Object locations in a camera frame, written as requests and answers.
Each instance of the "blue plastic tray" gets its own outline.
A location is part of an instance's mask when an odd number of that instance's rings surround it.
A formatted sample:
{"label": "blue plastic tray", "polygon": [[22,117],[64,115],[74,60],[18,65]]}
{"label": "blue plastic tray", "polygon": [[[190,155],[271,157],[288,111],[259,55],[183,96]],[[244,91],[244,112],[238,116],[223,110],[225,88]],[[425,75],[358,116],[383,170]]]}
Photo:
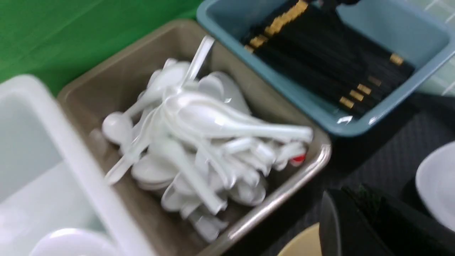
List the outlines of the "blue plastic tray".
{"label": "blue plastic tray", "polygon": [[345,23],[414,64],[417,71],[360,119],[349,121],[336,106],[280,75],[246,51],[239,40],[286,0],[206,0],[197,21],[232,50],[290,102],[335,136],[357,136],[405,100],[455,53],[455,34],[443,23],[403,0],[362,0],[341,6]]}

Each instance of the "white plastic container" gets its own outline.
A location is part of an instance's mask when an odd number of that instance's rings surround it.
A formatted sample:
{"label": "white plastic container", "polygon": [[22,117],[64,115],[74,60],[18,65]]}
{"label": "white plastic container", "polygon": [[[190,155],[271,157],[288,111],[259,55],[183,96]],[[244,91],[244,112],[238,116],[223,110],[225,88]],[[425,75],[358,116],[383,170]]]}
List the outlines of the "white plastic container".
{"label": "white plastic container", "polygon": [[106,233],[124,256],[154,256],[44,84],[0,85],[0,255],[28,255],[62,228]]}

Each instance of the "beige plastic tray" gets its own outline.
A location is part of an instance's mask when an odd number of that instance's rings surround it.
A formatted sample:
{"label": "beige plastic tray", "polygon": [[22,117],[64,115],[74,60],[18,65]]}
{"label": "beige plastic tray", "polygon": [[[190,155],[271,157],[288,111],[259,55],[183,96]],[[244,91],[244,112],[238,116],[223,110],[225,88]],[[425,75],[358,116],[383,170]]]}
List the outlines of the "beige plastic tray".
{"label": "beige plastic tray", "polygon": [[[194,21],[170,22],[77,78],[59,94],[66,115],[105,172],[119,155],[118,147],[101,136],[103,119],[132,105],[151,73],[162,68],[167,58],[191,61],[206,34]],[[210,245],[180,216],[163,211],[159,199],[137,188],[130,175],[124,177],[114,188],[162,256],[221,255],[309,182],[330,158],[327,134],[219,43],[214,45],[201,75],[211,71],[226,72],[239,84],[256,117],[273,123],[311,126],[315,130],[314,141],[301,168],[272,171],[268,196],[261,205],[248,208],[229,202],[228,209],[219,216],[230,226]]]}

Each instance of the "beige bowl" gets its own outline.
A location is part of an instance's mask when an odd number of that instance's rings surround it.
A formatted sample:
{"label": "beige bowl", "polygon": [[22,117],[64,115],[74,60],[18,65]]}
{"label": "beige bowl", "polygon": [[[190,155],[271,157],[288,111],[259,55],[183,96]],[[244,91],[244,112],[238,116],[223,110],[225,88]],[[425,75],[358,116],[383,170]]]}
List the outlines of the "beige bowl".
{"label": "beige bowl", "polygon": [[322,256],[319,223],[305,229],[292,239],[278,256]]}

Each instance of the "white bowl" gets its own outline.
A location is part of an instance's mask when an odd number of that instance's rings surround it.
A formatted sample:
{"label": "white bowl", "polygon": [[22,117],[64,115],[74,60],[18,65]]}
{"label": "white bowl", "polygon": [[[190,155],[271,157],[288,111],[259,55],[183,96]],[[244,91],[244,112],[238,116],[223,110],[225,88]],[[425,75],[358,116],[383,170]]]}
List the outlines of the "white bowl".
{"label": "white bowl", "polygon": [[423,160],[417,169],[415,186],[434,218],[455,231],[455,142]]}
{"label": "white bowl", "polygon": [[61,229],[43,237],[30,256],[120,256],[102,234],[82,229]]}

